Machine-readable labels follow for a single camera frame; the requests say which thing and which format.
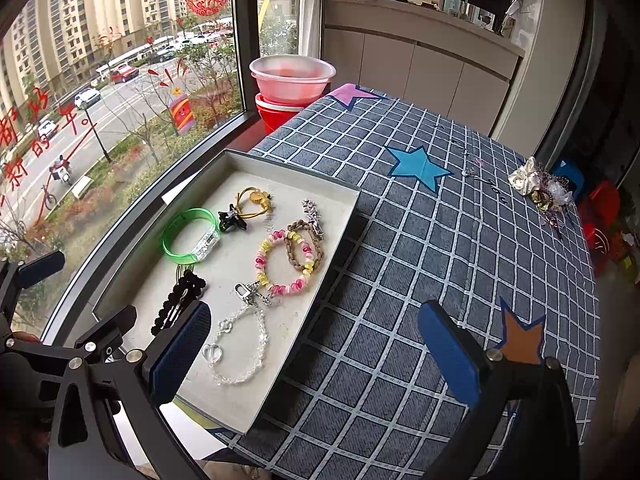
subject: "white cabinet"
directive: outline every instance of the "white cabinet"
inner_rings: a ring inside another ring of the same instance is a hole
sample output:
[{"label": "white cabinet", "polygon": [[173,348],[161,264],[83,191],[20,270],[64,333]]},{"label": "white cabinet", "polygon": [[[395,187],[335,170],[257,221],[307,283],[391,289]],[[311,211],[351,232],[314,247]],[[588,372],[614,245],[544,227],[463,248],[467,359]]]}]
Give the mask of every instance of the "white cabinet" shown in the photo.
[{"label": "white cabinet", "polygon": [[365,34],[360,84],[402,98],[414,44]]},{"label": "white cabinet", "polygon": [[416,45],[404,90],[404,101],[446,116],[464,63]]},{"label": "white cabinet", "polygon": [[465,63],[448,117],[488,136],[508,89],[507,81]]},{"label": "white cabinet", "polygon": [[336,89],[345,83],[360,81],[360,65],[364,34],[350,30],[326,28],[324,30],[324,60],[335,67],[335,77],[331,88]]}]

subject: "blue checkered tablecloth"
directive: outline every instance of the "blue checkered tablecloth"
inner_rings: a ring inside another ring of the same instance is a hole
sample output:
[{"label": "blue checkered tablecloth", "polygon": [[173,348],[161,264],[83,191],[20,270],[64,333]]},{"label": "blue checkered tablecloth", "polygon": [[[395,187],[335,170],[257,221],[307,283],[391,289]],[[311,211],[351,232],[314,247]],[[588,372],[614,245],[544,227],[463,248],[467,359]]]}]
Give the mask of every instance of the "blue checkered tablecloth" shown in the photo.
[{"label": "blue checkered tablecloth", "polygon": [[[416,178],[388,176],[396,160],[385,147],[419,146],[452,172],[437,194]],[[467,410],[418,332],[418,307],[433,298],[484,348],[502,339],[499,298],[524,324],[546,315],[542,355],[566,367],[584,440],[598,378],[593,271],[575,208],[560,238],[511,189],[519,154],[399,100],[359,99],[349,110],[331,97],[251,153],[362,192],[258,419],[246,435],[218,434],[230,448],[285,478],[420,478]],[[462,175],[471,167],[495,180],[506,205]],[[503,415],[476,474],[492,466],[512,421]]]}]

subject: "faucet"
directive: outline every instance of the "faucet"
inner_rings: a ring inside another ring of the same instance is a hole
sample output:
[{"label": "faucet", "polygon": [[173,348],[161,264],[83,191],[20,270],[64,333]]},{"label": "faucet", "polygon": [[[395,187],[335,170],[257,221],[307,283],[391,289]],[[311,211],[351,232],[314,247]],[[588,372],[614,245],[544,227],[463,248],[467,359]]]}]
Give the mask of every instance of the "faucet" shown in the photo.
[{"label": "faucet", "polygon": [[460,9],[460,19],[468,20],[468,10],[469,10],[469,0],[465,0],[462,4],[462,8]]}]

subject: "pink and yellow beaded bracelet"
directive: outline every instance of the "pink and yellow beaded bracelet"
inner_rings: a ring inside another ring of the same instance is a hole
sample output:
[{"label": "pink and yellow beaded bracelet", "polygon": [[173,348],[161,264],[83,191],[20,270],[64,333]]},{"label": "pink and yellow beaded bracelet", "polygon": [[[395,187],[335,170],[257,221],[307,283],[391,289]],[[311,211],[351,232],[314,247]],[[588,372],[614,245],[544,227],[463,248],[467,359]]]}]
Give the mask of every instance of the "pink and yellow beaded bracelet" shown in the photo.
[{"label": "pink and yellow beaded bracelet", "polygon": [[[294,282],[291,282],[290,285],[275,285],[269,281],[264,272],[264,268],[267,265],[267,255],[279,240],[284,242],[286,239],[293,240],[300,245],[302,251],[305,253],[305,263],[303,264],[302,274],[300,274],[299,278]],[[284,229],[274,231],[261,242],[260,249],[255,255],[255,269],[256,279],[260,283],[260,286],[266,288],[272,296],[296,293],[304,288],[314,269],[313,249],[298,233]]]}]

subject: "street lamp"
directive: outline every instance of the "street lamp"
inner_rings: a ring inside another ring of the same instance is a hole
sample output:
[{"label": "street lamp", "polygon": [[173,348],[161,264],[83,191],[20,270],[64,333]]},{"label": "street lamp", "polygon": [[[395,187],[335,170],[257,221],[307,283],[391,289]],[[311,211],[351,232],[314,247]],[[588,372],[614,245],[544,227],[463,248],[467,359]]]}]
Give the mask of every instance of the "street lamp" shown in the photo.
[{"label": "street lamp", "polygon": [[89,110],[87,108],[85,108],[84,109],[84,113],[86,115],[86,118],[89,121],[89,124],[91,125],[91,129],[94,131],[95,138],[98,139],[98,144],[100,144],[100,147],[102,148],[102,152],[104,153],[104,158],[106,158],[107,162],[109,164],[111,164],[113,161],[111,160],[111,157],[109,156],[109,152],[105,149],[104,144],[100,140],[100,136],[98,135],[98,131],[95,129],[94,122],[91,120],[91,117],[89,117]]}]

